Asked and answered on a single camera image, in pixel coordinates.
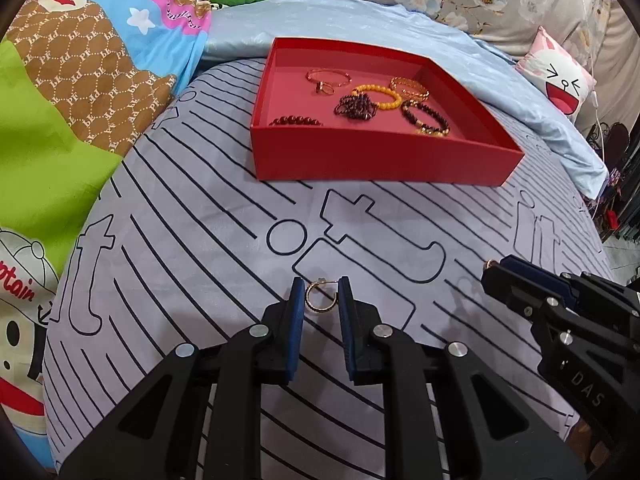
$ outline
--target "bedsheet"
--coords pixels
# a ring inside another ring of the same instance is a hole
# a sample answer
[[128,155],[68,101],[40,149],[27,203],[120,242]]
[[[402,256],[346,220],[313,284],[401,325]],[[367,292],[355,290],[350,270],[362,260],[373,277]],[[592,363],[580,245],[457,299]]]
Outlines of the bedsheet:
[[362,0],[265,0],[217,10],[203,62],[266,56],[276,36],[370,43],[433,59],[473,95],[518,118],[560,157],[575,187],[596,198],[608,173],[580,132],[496,48],[403,6]]
[[[529,323],[479,283],[485,260],[511,253],[610,278],[546,144],[490,108],[526,153],[501,187],[258,182],[248,125],[263,64],[238,60],[194,80],[95,203],[44,357],[56,463],[177,344],[225,342],[286,297],[294,276],[349,276],[358,300],[415,340],[465,341],[564,436],[577,416],[538,375]],[[337,312],[307,312],[290,389],[263,389],[262,478],[382,479],[382,411],[379,387],[348,380]]]

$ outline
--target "bracelet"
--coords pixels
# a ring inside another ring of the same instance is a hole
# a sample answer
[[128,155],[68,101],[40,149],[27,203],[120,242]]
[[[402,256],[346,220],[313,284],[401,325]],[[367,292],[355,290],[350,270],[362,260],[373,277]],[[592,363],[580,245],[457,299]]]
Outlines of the bracelet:
[[[313,77],[314,74],[319,72],[331,72],[334,74],[341,75],[346,78],[347,81],[343,81],[341,83],[332,82],[332,81],[322,81]],[[306,73],[306,78],[312,83],[316,83],[316,93],[324,92],[327,95],[333,95],[335,92],[335,88],[339,88],[340,86],[345,86],[351,82],[351,76],[342,70],[335,70],[333,68],[313,68]]]
[[381,85],[359,85],[353,89],[351,95],[358,95],[364,91],[371,90],[373,92],[381,92],[386,95],[390,95],[395,99],[392,103],[374,103],[377,108],[381,110],[395,110],[402,104],[402,97],[398,92],[394,92],[391,88]]
[[336,115],[344,115],[350,119],[362,121],[368,121],[377,111],[378,107],[371,101],[368,94],[345,95],[340,98],[340,102],[334,108]]
[[284,124],[309,124],[311,126],[322,126],[322,123],[317,119],[302,116],[294,117],[293,115],[290,115],[289,117],[282,116],[280,118],[274,119],[273,121],[271,121],[269,126],[283,126]]
[[[433,126],[424,124],[420,119],[418,119],[409,111],[409,107],[411,106],[415,106],[423,112],[427,112],[431,117],[433,117],[440,123],[440,126],[442,126],[442,128],[434,128]],[[425,104],[408,100],[402,103],[400,111],[411,124],[414,124],[415,126],[418,126],[418,128],[420,128],[419,131],[421,133],[427,135],[435,135],[436,137],[445,137],[449,134],[449,123],[447,122],[447,120],[439,113],[437,113],[436,110],[434,110],[433,108],[429,108]]]
[[[417,92],[411,92],[406,89],[397,90],[398,85],[414,88]],[[412,101],[426,101],[427,97],[429,97],[429,91],[424,86],[413,79],[407,79],[405,77],[392,77],[391,83],[389,83],[389,88],[396,90],[402,95],[402,97],[405,99],[411,99]]]

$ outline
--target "gold bracelet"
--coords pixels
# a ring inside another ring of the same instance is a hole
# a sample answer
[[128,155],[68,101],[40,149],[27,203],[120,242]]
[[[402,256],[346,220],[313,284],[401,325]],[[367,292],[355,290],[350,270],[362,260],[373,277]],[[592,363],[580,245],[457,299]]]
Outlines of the gold bracelet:
[[398,92],[394,92],[391,88],[382,85],[359,85],[353,89],[351,95],[358,95],[367,90],[390,95],[395,99],[392,103],[374,103],[380,110],[395,110],[402,104],[402,96]]
[[[346,81],[342,82],[334,82],[334,81],[322,81],[320,79],[316,79],[314,74],[319,72],[331,72],[332,74],[341,75],[346,78]],[[347,85],[351,82],[351,76],[343,72],[342,70],[335,70],[333,68],[312,68],[309,72],[306,73],[306,79],[311,81],[312,83],[316,83],[316,93],[324,92],[327,95],[333,95],[335,92],[335,88],[340,86]]]
[[[414,88],[417,90],[417,92],[411,92],[405,89],[398,90],[398,85],[404,85],[408,86],[409,88]],[[411,99],[411,101],[422,102],[426,101],[427,97],[429,97],[429,91],[424,86],[422,86],[417,81],[414,81],[413,79],[407,79],[405,77],[391,78],[389,88],[391,88],[392,90],[396,90],[397,92],[402,94],[402,97],[404,97],[405,99]]]

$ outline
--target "star print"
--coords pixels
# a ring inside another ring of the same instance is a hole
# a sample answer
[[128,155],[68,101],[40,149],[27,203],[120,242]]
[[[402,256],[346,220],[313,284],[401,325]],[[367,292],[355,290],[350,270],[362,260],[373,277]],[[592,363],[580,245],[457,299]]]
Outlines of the star print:
[[156,24],[149,19],[149,9],[137,10],[135,7],[129,7],[131,17],[127,20],[127,24],[132,27],[139,28],[144,36],[150,28],[154,28]]

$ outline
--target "cable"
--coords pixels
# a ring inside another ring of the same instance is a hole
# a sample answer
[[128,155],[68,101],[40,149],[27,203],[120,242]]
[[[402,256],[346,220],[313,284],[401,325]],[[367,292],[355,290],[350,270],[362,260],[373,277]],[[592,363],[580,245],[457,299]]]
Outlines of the cable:
[[[587,7],[584,4],[584,0],[580,0],[580,2],[582,3],[582,10],[584,11],[584,23],[587,26],[587,32],[591,35],[591,33],[589,32],[589,17],[587,15]],[[591,77],[594,77],[593,73],[594,73],[594,61],[593,61],[593,38],[590,38],[590,43],[589,43],[589,59],[591,61]],[[600,146],[602,148],[602,161],[606,167],[607,163],[605,162],[605,158],[604,158],[604,133],[602,132],[602,126],[600,124],[600,118],[598,117],[598,94],[596,93],[595,87],[593,88],[593,91],[591,91],[591,103],[593,104],[593,108],[596,111],[596,124],[598,125],[598,130],[600,132]],[[597,198],[596,200],[596,206],[593,209],[593,216],[591,217],[591,219],[595,219],[596,218],[596,213],[598,211],[598,206],[600,205],[600,197]]]

